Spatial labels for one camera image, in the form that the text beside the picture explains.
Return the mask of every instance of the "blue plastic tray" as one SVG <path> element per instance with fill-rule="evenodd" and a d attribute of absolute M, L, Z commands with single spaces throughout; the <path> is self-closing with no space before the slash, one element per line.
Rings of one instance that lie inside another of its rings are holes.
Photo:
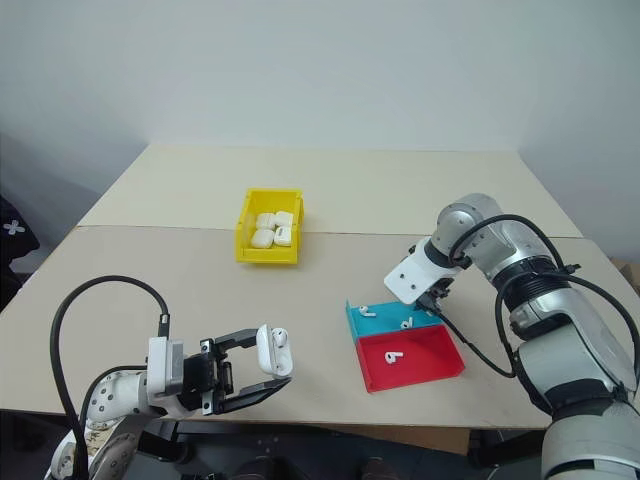
<path fill-rule="evenodd" d="M 422 310 L 414 310 L 413 305 L 405 305 L 400 302 L 367 305 L 369 312 L 376 314 L 375 317 L 362 316 L 359 307 L 352 306 L 347 300 L 347 319 L 354 342 L 360 337 L 399 332 L 403 330 L 400 324 L 408 320 L 409 317 L 413 317 L 413 328 L 429 327 L 442 323 L 440 317 L 428 315 Z"/>

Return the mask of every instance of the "white earbud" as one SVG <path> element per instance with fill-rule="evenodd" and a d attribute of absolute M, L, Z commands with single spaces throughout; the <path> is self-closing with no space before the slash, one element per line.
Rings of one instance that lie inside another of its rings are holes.
<path fill-rule="evenodd" d="M 404 353 L 402 352 L 387 352 L 384 354 L 385 361 L 391 365 L 392 363 L 396 363 L 397 357 L 404 357 Z"/>
<path fill-rule="evenodd" d="M 360 315 L 363 317 L 375 317 L 376 314 L 374 312 L 369 311 L 369 307 L 366 305 L 361 306 L 358 310 L 360 310 Z"/>
<path fill-rule="evenodd" d="M 282 348 L 287 344 L 287 331 L 283 328 L 274 328 L 272 335 L 273 343 L 275 343 L 276 347 Z"/>
<path fill-rule="evenodd" d="M 409 317 L 409 320 L 405 320 L 400 324 L 400 328 L 402 328 L 403 330 L 405 328 L 411 328 L 411 327 L 413 327 L 413 317 Z"/>

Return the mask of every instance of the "red plastic tray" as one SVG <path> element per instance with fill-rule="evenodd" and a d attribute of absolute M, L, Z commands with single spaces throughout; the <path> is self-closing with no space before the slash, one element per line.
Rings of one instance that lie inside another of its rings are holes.
<path fill-rule="evenodd" d="M 464 370 L 443 325 L 360 337 L 356 351 L 369 393 L 455 377 Z M 403 352 L 404 356 L 388 364 L 386 352 Z"/>

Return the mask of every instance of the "black cable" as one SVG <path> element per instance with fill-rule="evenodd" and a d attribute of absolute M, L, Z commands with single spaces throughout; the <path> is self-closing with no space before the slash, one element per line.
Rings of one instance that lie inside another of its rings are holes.
<path fill-rule="evenodd" d="M 609 304 L 611 304 L 611 306 L 613 306 L 618 311 L 620 316 L 622 316 L 622 318 L 624 319 L 627 325 L 627 328 L 629 329 L 629 333 L 631 335 L 631 341 L 633 342 L 634 374 L 636 377 L 636 382 L 640 383 L 640 334 L 638 333 L 638 327 L 636 326 L 629 312 L 622 306 L 622 304 L 613 295 L 611 295 L 609 292 L 607 292 L 603 288 L 589 282 L 588 280 L 585 280 L 580 277 L 575 277 L 573 275 L 569 275 L 563 272 L 523 272 L 518 275 L 514 275 L 512 278 L 507 280 L 498 291 L 498 294 L 496 295 L 496 301 L 495 301 L 496 325 L 498 327 L 498 334 L 500 335 L 500 340 L 502 341 L 502 344 L 505 347 L 505 351 L 507 352 L 507 355 L 511 359 L 512 365 L 513 365 L 513 350 L 511 348 L 511 345 L 509 344 L 509 341 L 507 340 L 507 335 L 504 330 L 504 323 L 502 319 L 502 302 L 504 301 L 504 295 L 509 285 L 511 285 L 514 281 L 518 280 L 521 277 L 531 276 L 531 275 L 535 275 L 539 277 L 556 278 L 556 279 L 564 280 L 567 282 L 577 283 L 578 285 L 582 285 L 583 287 L 597 293 L 602 298 L 604 298 L 607 302 L 609 302 Z"/>
<path fill-rule="evenodd" d="M 509 358 L 509 363 L 511 364 L 512 369 L 514 367 L 515 360 L 513 355 L 513 348 L 511 348 L 511 344 L 509 343 L 509 339 L 507 338 L 507 333 L 505 332 L 505 329 L 504 329 L 504 321 L 502 320 L 502 303 L 504 302 L 504 296 L 507 292 L 507 288 L 509 288 L 509 286 L 513 282 L 515 282 L 516 280 L 522 277 L 529 277 L 534 274 L 535 273 L 533 272 L 522 272 L 522 273 L 518 273 L 517 275 L 514 275 L 509 280 L 504 282 L 504 284 L 502 285 L 502 287 L 500 287 L 500 289 L 498 290 L 498 293 L 496 294 L 496 300 L 494 304 L 494 317 L 496 320 L 496 328 L 498 329 L 498 336 L 500 337 L 500 342 L 502 343 L 502 346 L 504 347 L 504 351 L 507 354 L 507 357 Z"/>
<path fill-rule="evenodd" d="M 460 248 L 460 246 L 471 235 L 476 233 L 478 230 L 483 229 L 487 225 L 491 225 L 497 222 L 503 222 L 505 220 L 511 220 L 514 222 L 522 223 L 527 227 L 529 227 L 531 230 L 533 230 L 533 232 L 538 236 L 538 238 L 540 238 L 540 240 L 542 240 L 542 242 L 545 244 L 549 252 L 551 252 L 551 255 L 553 256 L 553 259 L 556 262 L 558 269 L 564 270 L 565 268 L 564 262 L 562 261 L 562 257 L 560 256 L 560 253 L 556 249 L 555 245 L 551 243 L 551 240 L 549 240 L 549 238 L 544 234 L 544 232 L 540 230 L 540 228 L 528 218 L 522 217 L 520 215 L 512 215 L 512 214 L 496 215 L 495 217 L 487 218 L 486 220 L 483 220 L 482 222 L 474 225 L 469 230 L 467 230 L 462 235 L 460 235 L 460 237 L 458 237 L 458 239 L 453 243 L 453 245 L 451 246 L 451 250 L 449 251 L 449 263 L 451 263 L 452 265 L 460 264 L 460 261 L 462 258 L 464 258 L 464 255 L 462 257 L 456 258 L 456 254 L 458 253 L 458 249 Z"/>
<path fill-rule="evenodd" d="M 82 402 L 82 408 L 80 409 L 80 425 L 84 428 L 87 423 L 87 411 L 89 410 L 89 403 L 91 402 L 91 396 L 95 391 L 98 384 L 108 375 L 111 375 L 115 372 L 121 372 L 126 370 L 146 370 L 146 365 L 122 365 L 120 367 L 112 367 L 109 370 L 102 372 L 96 379 L 91 382 L 89 385 L 89 389 L 84 396 L 84 401 Z"/>
<path fill-rule="evenodd" d="M 634 412 L 636 412 L 636 415 L 638 415 L 640 417 L 640 412 L 638 411 L 638 409 L 633 405 L 633 403 L 631 402 L 625 402 L 623 401 L 622 403 L 627 404 L 629 407 L 631 407 L 631 410 L 633 410 Z"/>
<path fill-rule="evenodd" d="M 561 272 L 543 272 L 539 275 L 541 277 L 557 278 L 559 280 L 566 280 L 567 282 L 573 282 L 577 283 L 578 285 L 582 285 L 583 287 L 588 288 L 592 292 L 600 295 L 618 311 L 620 316 L 622 316 L 622 318 L 624 319 L 624 322 L 627 324 L 627 328 L 629 329 L 629 333 L 631 334 L 631 341 L 633 342 L 633 369 L 636 375 L 636 382 L 640 383 L 640 334 L 638 333 L 638 327 L 636 323 L 633 321 L 633 318 L 631 317 L 627 309 L 624 308 L 624 306 L 622 306 L 622 304 L 604 288 L 601 288 L 598 285 L 585 280 L 584 278 L 574 277 L 573 275 L 568 275 Z"/>
<path fill-rule="evenodd" d="M 471 349 L 471 351 L 473 353 L 475 353 L 478 357 L 480 357 L 480 360 L 482 360 L 489 367 L 491 367 L 491 369 L 493 371 L 495 371 L 496 373 L 499 373 L 503 377 L 507 377 L 507 378 L 514 378 L 516 376 L 516 374 L 515 374 L 515 372 L 513 372 L 513 370 L 511 372 L 507 372 L 506 370 L 503 370 L 502 368 L 497 366 L 495 363 L 493 363 L 491 360 L 489 360 L 489 358 L 487 358 L 484 355 L 484 353 L 482 353 L 478 349 L 478 347 L 476 347 L 473 343 L 471 343 L 469 340 L 467 340 L 467 338 L 462 334 L 462 332 L 460 330 L 458 330 L 456 328 L 456 326 L 451 322 L 451 320 L 449 320 L 442 312 L 437 312 L 437 315 L 453 331 L 453 333 L 456 334 L 456 336 L 460 339 L 460 341 L 462 343 L 464 343 L 465 345 L 467 345 Z"/>
<path fill-rule="evenodd" d="M 74 289 L 67 297 L 62 301 L 56 314 L 53 317 L 53 323 L 51 325 L 51 336 L 49 337 L 49 355 L 51 357 L 51 370 L 53 371 L 53 378 L 58 389 L 58 395 L 60 396 L 60 402 L 64 408 L 64 412 L 67 416 L 67 420 L 71 425 L 71 430 L 76 439 L 76 454 L 73 468 L 74 478 L 88 479 L 89 478 L 89 462 L 87 458 L 87 443 L 84 439 L 84 426 L 80 425 L 76 411 L 69 395 L 67 383 L 64 378 L 64 372 L 62 370 L 62 362 L 60 360 L 60 327 L 62 326 L 62 319 L 67 312 L 71 303 L 85 290 L 105 282 L 124 282 L 136 285 L 143 290 L 147 291 L 153 298 L 156 299 L 160 305 L 160 322 L 159 322 L 159 334 L 169 334 L 169 310 L 164 299 L 160 294 L 146 283 L 137 280 L 135 278 L 126 277 L 123 275 L 105 275 L 89 280 L 76 289 Z"/>

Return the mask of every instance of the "yellow plastic container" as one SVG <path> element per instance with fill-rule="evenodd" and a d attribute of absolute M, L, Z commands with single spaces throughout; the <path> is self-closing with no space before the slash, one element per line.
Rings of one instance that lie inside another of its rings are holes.
<path fill-rule="evenodd" d="M 256 217 L 260 213 L 284 210 L 293 213 L 291 227 L 291 246 L 273 245 L 271 248 L 253 248 L 251 237 L 256 231 Z M 242 215 L 236 225 L 236 261 L 248 263 L 298 263 L 302 219 L 301 190 L 282 190 L 271 188 L 250 188 L 247 190 Z"/>

